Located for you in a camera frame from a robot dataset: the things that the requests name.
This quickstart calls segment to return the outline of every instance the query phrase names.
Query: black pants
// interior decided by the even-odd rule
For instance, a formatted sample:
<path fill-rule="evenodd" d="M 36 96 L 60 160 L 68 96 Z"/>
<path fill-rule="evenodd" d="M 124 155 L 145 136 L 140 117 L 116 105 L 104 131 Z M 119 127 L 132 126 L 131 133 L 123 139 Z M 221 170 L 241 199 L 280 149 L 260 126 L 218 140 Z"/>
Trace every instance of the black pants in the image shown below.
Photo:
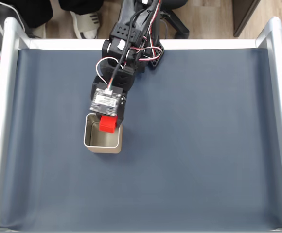
<path fill-rule="evenodd" d="M 0 0 L 14 6 L 30 28 L 36 28 L 53 17 L 49 0 Z M 98 11 L 103 0 L 59 0 L 63 10 L 84 15 Z"/>

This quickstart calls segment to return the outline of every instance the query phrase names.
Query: black robot bracket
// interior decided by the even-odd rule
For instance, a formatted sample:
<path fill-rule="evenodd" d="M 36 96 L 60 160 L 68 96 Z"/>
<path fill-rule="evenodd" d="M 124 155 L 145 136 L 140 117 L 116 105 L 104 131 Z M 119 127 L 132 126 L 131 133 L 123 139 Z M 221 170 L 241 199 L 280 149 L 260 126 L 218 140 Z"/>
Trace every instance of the black robot bracket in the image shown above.
<path fill-rule="evenodd" d="M 113 57 L 120 60 L 125 52 L 125 50 L 123 50 L 123 44 L 126 45 L 126 43 L 128 43 L 129 47 L 129 50 L 125 54 L 125 60 L 121 66 L 122 68 L 118 69 L 112 80 L 113 87 L 122 89 L 120 104 L 118 105 L 116 114 L 117 127 L 120 126 L 124 119 L 128 92 L 134 83 L 136 74 L 138 72 L 143 73 L 147 65 L 155 69 L 164 55 L 164 48 L 159 41 L 160 5 L 161 0 L 123 0 L 119 20 L 110 33 L 109 40 L 103 43 L 102 58 Z M 131 36 L 128 38 L 130 20 L 136 13 L 138 15 L 132 19 L 133 27 L 131 28 Z M 140 48 L 150 46 L 159 47 L 161 50 L 140 50 Z M 155 55 L 159 53 L 160 56 L 154 59 Z M 116 65 L 116 61 L 112 59 L 105 59 L 100 63 L 101 74 L 107 83 L 110 82 L 112 75 L 114 75 L 113 71 Z M 101 86 L 107 87 L 100 77 L 96 76 L 92 84 L 91 100 L 94 98 L 98 85 L 99 88 Z M 95 113 L 98 116 L 104 115 L 99 112 Z"/>

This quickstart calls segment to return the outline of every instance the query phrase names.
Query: circuit board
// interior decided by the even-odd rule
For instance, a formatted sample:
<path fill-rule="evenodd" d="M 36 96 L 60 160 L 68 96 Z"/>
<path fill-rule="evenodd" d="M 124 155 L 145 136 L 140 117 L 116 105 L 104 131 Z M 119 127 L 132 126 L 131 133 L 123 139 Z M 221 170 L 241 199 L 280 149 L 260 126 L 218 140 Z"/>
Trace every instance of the circuit board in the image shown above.
<path fill-rule="evenodd" d="M 114 117 L 117 115 L 121 96 L 121 93 L 113 91 L 111 94 L 107 94 L 104 89 L 97 88 L 92 99 L 90 110 Z"/>

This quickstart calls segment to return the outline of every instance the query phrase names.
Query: tray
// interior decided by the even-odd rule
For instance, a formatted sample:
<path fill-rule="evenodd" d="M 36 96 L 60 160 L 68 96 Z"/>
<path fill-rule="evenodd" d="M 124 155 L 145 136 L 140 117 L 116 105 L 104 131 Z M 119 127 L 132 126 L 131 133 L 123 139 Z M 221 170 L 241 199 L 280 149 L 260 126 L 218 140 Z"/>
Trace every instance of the tray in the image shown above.
<path fill-rule="evenodd" d="M 102 42 L 27 40 L 6 23 L 0 231 L 282 230 L 278 18 L 257 40 L 163 41 L 161 66 L 129 92 L 116 155 L 83 145 Z"/>

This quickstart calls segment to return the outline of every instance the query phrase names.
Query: shoe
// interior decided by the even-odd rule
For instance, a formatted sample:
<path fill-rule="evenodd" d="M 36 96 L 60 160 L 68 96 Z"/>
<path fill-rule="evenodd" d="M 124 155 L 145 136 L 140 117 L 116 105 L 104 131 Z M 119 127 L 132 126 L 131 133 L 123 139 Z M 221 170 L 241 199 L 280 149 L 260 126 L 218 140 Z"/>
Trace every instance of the shoe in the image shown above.
<path fill-rule="evenodd" d="M 78 15 L 70 11 L 73 19 L 75 35 L 78 39 L 95 39 L 98 34 L 100 22 L 97 12 Z"/>
<path fill-rule="evenodd" d="M 32 33 L 36 37 L 39 37 L 41 39 L 46 39 L 46 24 L 44 23 L 43 25 L 41 25 L 37 28 L 33 28 Z"/>

